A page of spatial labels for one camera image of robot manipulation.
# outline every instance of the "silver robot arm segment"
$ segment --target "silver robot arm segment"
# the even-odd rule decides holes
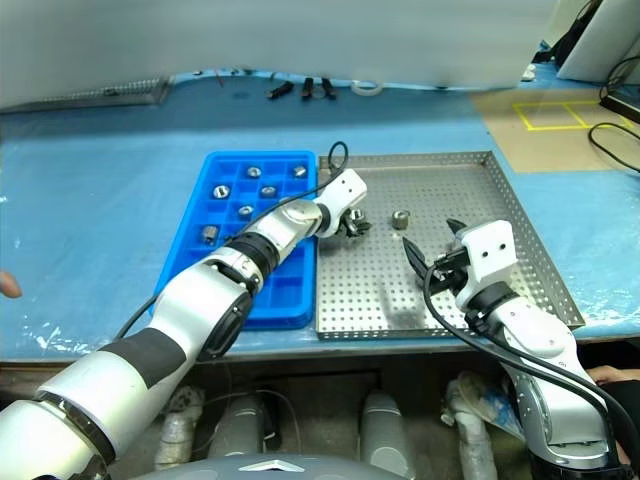
[[[253,297],[297,243],[335,234],[365,195],[362,179],[345,170],[316,199],[275,209],[176,275],[147,327],[81,358],[33,400],[0,412],[2,480],[106,476],[106,465],[147,428],[195,362],[230,348]]]
[[[517,263],[511,224],[496,221],[467,227],[452,219],[447,223],[455,234],[448,253],[429,267],[420,249],[404,239],[407,258],[420,278],[428,278],[425,301],[438,321],[455,334],[456,328],[438,318],[430,304],[432,295],[450,290],[470,329],[498,344],[494,353],[515,387],[533,478],[628,478],[631,470],[617,461],[607,406],[585,386],[594,382],[578,361],[571,331],[509,287]],[[491,354],[491,348],[468,334],[456,336]],[[519,369],[519,363],[529,372]],[[574,377],[561,375],[563,371]],[[555,379],[560,385],[552,383]]]
[[[461,229],[456,240],[469,258],[467,282],[456,295],[458,307],[468,317],[469,312],[472,317],[484,316],[489,330],[512,347],[593,382],[578,361],[569,328],[508,287],[517,263],[511,224],[501,220]],[[615,445],[608,445],[605,420],[592,405],[545,380],[508,366],[505,369],[513,381],[525,438],[534,455],[576,470],[607,466],[609,448]]]

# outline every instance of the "stainless steel tray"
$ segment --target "stainless steel tray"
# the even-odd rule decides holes
[[[36,102],[2,108],[0,113],[39,112],[70,108],[115,107],[118,105],[153,105],[162,103],[171,89],[170,78],[139,80],[87,92],[43,98]]]
[[[453,239],[447,218],[469,225],[510,221],[519,260],[512,288],[568,326],[584,325],[492,152],[358,156],[349,166],[368,185],[362,208],[373,228],[361,238],[319,242],[316,331],[321,339],[448,336],[426,310],[402,248],[406,235],[431,263]],[[402,232],[390,222],[400,209],[411,213]],[[435,296],[434,305],[449,322],[466,328],[451,294]]]

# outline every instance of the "white tape roll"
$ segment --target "white tape roll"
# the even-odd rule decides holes
[[[360,80],[353,80],[351,82],[351,91],[362,97],[373,97],[374,95],[379,95],[384,88],[382,83],[367,82],[373,83],[375,87],[363,87],[361,83],[362,82],[360,82]]]

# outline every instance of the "person's hand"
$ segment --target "person's hand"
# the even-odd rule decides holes
[[[637,370],[618,370],[617,368],[610,367],[609,365],[587,370],[589,376],[593,378],[593,381],[598,385],[636,380],[634,376],[635,372],[637,372]]]
[[[13,275],[2,270],[0,270],[0,293],[9,298],[18,298],[22,295],[22,290]]]

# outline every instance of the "black cable wire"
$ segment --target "black cable wire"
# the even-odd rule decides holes
[[[600,87],[600,91],[598,92],[598,96],[600,97],[600,100],[602,100],[604,97],[609,95],[609,89],[611,88],[611,86],[615,85],[622,78],[620,75],[617,76],[617,77],[613,76],[613,74],[616,72],[616,70],[618,70],[618,68],[620,68],[625,63],[633,62],[634,60],[640,60],[640,55],[634,55],[632,57],[624,58],[624,59],[620,60],[618,63],[616,63],[611,68],[611,70],[609,70],[609,73],[607,75],[607,79],[605,80],[605,83]]]
[[[585,392],[583,388],[578,387],[577,385],[574,385],[573,383],[569,382],[568,380],[565,380],[564,378],[559,378],[556,377],[555,375],[551,375],[549,373],[546,373],[544,371],[541,371],[538,368],[532,367],[530,365],[527,365],[525,363],[522,363],[522,361],[520,360],[519,354],[514,355],[510,352],[510,355],[505,355],[505,353],[502,353],[500,351],[498,351],[497,349],[492,349],[486,345],[483,345],[482,343],[480,343],[478,340],[476,340],[474,337],[472,337],[471,335],[469,335],[466,332],[463,332],[461,330],[459,330],[458,328],[454,327],[453,325],[451,325],[449,322],[447,322],[444,317],[440,314],[440,312],[438,312],[438,310],[436,310],[436,308],[433,305],[433,302],[431,301],[431,292],[430,292],[430,287],[431,287],[431,278],[433,277],[433,272],[435,270],[435,265],[432,265],[431,267],[429,267],[429,269],[427,270],[427,273],[425,275],[424,278],[424,286],[422,289],[422,295],[424,297],[424,302],[427,306],[427,309],[429,310],[429,312],[431,312],[431,315],[433,315],[433,318],[435,318],[438,323],[440,323],[444,328],[446,328],[451,334],[453,334],[455,337],[457,337],[458,339],[462,340],[463,342],[465,342],[467,345],[473,347],[474,349],[482,352],[482,353],[486,353],[487,355],[490,355],[491,357],[493,357],[494,359],[498,360],[499,362],[505,364],[505,365],[509,365],[510,367],[513,367],[517,370],[520,370],[522,372],[528,373],[529,375],[532,375],[534,377],[540,378],[542,380],[545,380],[553,385],[556,385],[558,387],[564,388],[565,390],[568,390],[571,393],[574,393],[576,395],[578,395],[579,397],[583,398],[586,402],[588,402],[593,408],[596,409],[596,411],[600,414],[600,416],[602,417],[603,421],[605,422],[605,426],[606,426],[606,433],[607,433],[607,443],[609,445],[609,457],[610,457],[610,461],[612,464],[614,465],[618,465],[620,463],[619,459],[618,459],[618,453],[616,451],[616,442],[615,442],[615,436],[613,434],[613,428],[611,427],[611,424],[609,422],[609,416],[608,416],[608,412],[607,409],[605,408],[605,406],[593,395],[589,394],[588,392]],[[535,361],[532,361],[533,363],[540,365],[548,370],[553,371],[554,373],[561,375],[562,377],[569,377],[569,372],[566,372],[565,370],[560,369],[559,367],[555,367],[554,365],[551,365],[549,363],[546,363],[542,360],[539,360],[535,357],[531,357],[533,358]],[[575,376],[579,382],[580,385],[582,385],[582,383],[584,382],[586,385],[588,385],[588,389],[590,391],[595,392],[597,395],[601,396],[602,398],[605,399],[605,402],[607,402],[607,405],[609,406],[609,408],[616,409],[619,408],[622,411],[622,414],[624,417],[628,418],[629,421],[632,422],[632,420],[629,417],[629,414],[626,412],[626,410],[624,410],[624,408],[622,408],[622,406],[613,398],[611,397],[611,395],[609,395],[608,393],[602,391],[601,389],[599,389],[598,387],[596,387],[595,385],[590,384],[589,382],[586,382],[584,379]],[[609,405],[609,401],[608,398],[609,397],[612,402],[611,405]],[[632,460],[632,468],[634,471],[637,472],[637,467],[638,467],[638,463],[636,463],[635,461]]]
[[[342,159],[342,162],[337,166],[333,164],[333,152],[335,151],[336,147],[342,147],[342,150],[344,152],[344,157]],[[312,188],[310,190],[307,190],[306,192],[302,192],[297,195],[294,195],[293,197],[289,197],[286,200],[276,203],[275,205],[272,205],[266,210],[263,210],[257,217],[252,219],[238,233],[236,233],[234,237],[237,237],[241,233],[245,232],[247,228],[249,228],[251,225],[254,225],[256,222],[258,222],[258,220],[261,220],[265,216],[269,215],[276,208],[280,208],[281,206],[286,205],[287,203],[293,202],[294,200],[299,200],[300,198],[306,197],[307,195],[317,193],[323,188],[325,188],[327,185],[329,185],[331,182],[333,182],[342,172],[344,172],[345,168],[347,168],[347,164],[349,162],[349,147],[347,147],[347,144],[339,140],[335,142],[333,145],[331,145],[331,148],[329,149],[329,153],[327,154],[327,161],[329,163],[329,170],[331,171],[331,176],[327,180],[320,183],[315,188]]]
[[[640,167],[637,167],[635,165],[631,165],[630,163],[625,162],[620,157],[618,157],[616,154],[614,154],[611,150],[609,150],[608,148],[603,147],[601,143],[599,143],[595,138],[593,138],[593,132],[595,132],[598,128],[604,127],[604,126],[618,128],[618,129],[622,130],[623,132],[628,133],[632,137],[635,137],[638,141],[640,141],[640,135],[632,132],[628,128],[623,127],[622,125],[618,125],[617,123],[611,123],[611,122],[597,123],[593,127],[591,127],[591,129],[589,130],[589,133],[588,133],[589,141],[591,143],[593,143],[596,147],[598,147],[604,153],[609,155],[611,158],[613,158],[619,164],[624,165],[625,167],[627,167],[627,168],[629,168],[629,169],[631,169],[631,170],[633,170],[635,172],[640,173]]]
[[[573,20],[573,23],[575,23],[577,20],[580,20],[580,18],[582,18],[582,14],[585,13],[589,7],[591,7],[591,4],[593,4],[594,1],[595,0],[587,0],[587,3],[585,3],[582,6],[582,8],[578,10],[578,14],[576,15],[576,18]]]
[[[344,152],[344,156],[343,156],[342,162],[340,162],[339,165],[334,165],[334,163],[333,163],[333,153],[335,152],[335,149],[337,147],[342,147],[342,150]],[[325,188],[327,185],[329,185],[331,182],[333,182],[347,168],[347,164],[349,162],[349,147],[347,147],[347,144],[344,143],[343,141],[337,141],[333,145],[331,145],[331,148],[329,149],[329,153],[327,155],[327,161],[329,163],[329,170],[331,171],[331,176],[326,181],[320,183],[315,188],[307,190],[306,192],[302,192],[302,193],[300,193],[298,195],[294,195],[293,197],[289,197],[286,200],[284,200],[284,201],[282,201],[280,203],[276,203],[272,207],[267,208],[266,210],[261,212],[260,215],[258,215],[256,218],[251,220],[251,222],[249,222],[247,225],[245,225],[244,228],[242,230],[240,230],[236,234],[236,236],[241,234],[242,232],[244,232],[247,228],[249,228],[251,225],[255,224],[261,218],[264,218],[266,215],[268,215],[271,212],[273,212],[276,208],[279,208],[279,207],[281,207],[283,205],[286,205],[287,203],[293,202],[294,200],[298,200],[298,199],[300,199],[302,197],[306,197],[307,195],[311,195],[313,193],[317,193],[320,190],[322,190],[323,188]],[[133,315],[131,315],[129,320],[127,320],[124,323],[124,325],[120,328],[120,330],[118,330],[118,333],[116,333],[115,337],[113,337],[113,341],[119,340],[119,339],[123,338],[127,334],[127,332],[131,329],[133,324],[138,321],[138,319],[142,316],[142,314],[144,312],[146,312],[149,309],[149,307],[155,303],[155,301],[158,299],[158,295],[159,295],[158,293],[153,295],[146,302],[144,302],[144,304],[138,310],[136,310]]]
[[[144,304],[138,310],[135,311],[133,315],[131,315],[131,317],[129,317],[129,320],[127,320],[124,323],[124,325],[120,327],[120,330],[118,330],[118,333],[116,333],[115,337],[113,337],[114,342],[116,340],[120,340],[127,334],[127,332],[131,329],[133,324],[138,321],[138,319],[142,316],[142,314],[146,312],[149,309],[149,307],[156,302],[156,300],[158,299],[158,295],[160,294],[156,293],[155,295],[150,297],[146,302],[144,302]]]

